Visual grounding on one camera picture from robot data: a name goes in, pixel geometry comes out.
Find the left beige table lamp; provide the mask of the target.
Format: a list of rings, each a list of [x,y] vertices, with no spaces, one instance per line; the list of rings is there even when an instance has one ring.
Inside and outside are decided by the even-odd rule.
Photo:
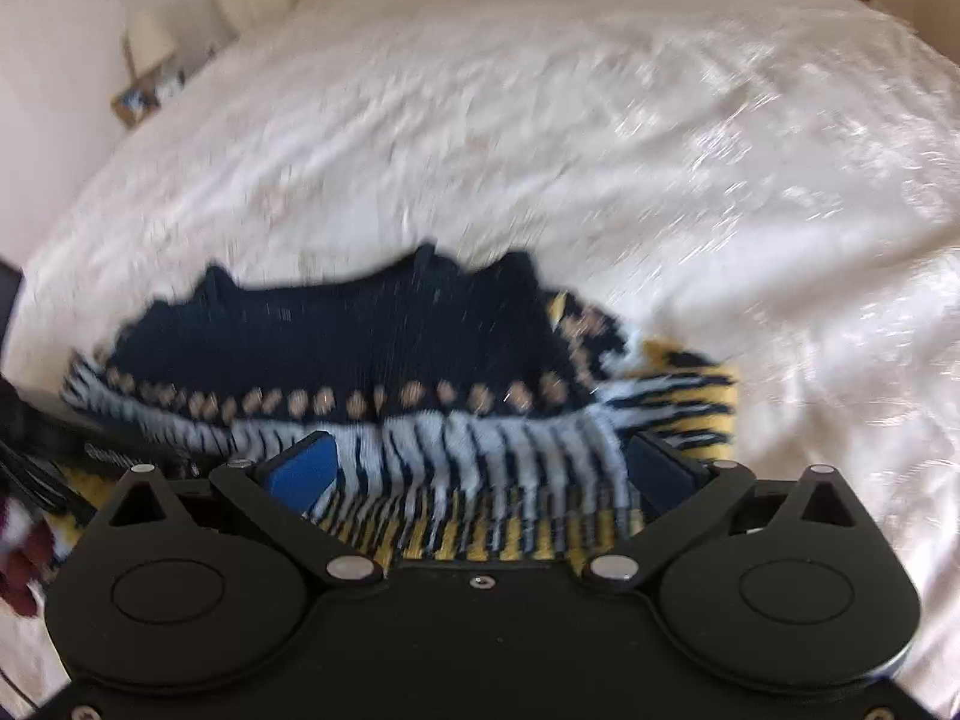
[[[133,78],[138,80],[178,54],[178,43],[161,16],[153,11],[132,11],[125,30],[125,55]]]

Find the wooden photo frame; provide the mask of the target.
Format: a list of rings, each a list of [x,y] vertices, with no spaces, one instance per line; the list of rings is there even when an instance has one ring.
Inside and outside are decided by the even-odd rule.
[[[131,86],[110,101],[110,109],[127,130],[135,130],[146,119],[160,110],[155,91],[144,86]]]

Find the white embroidered bedspread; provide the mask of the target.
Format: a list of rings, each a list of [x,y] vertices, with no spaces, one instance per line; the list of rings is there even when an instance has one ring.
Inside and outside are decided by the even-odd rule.
[[[844,473],[958,709],[958,70],[853,0],[308,0],[125,138],[26,268],[52,388],[210,262],[346,277],[431,239],[740,374],[737,457]]]

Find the navy yellow patterned knit sweater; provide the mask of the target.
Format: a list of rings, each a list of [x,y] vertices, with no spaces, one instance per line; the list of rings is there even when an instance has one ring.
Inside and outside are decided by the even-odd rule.
[[[343,283],[247,289],[210,268],[64,382],[78,410],[195,455],[265,463],[331,434],[306,515],[379,564],[583,562],[654,512],[626,450],[651,434],[727,460],[736,374],[540,283],[511,252],[469,270],[422,245]]]

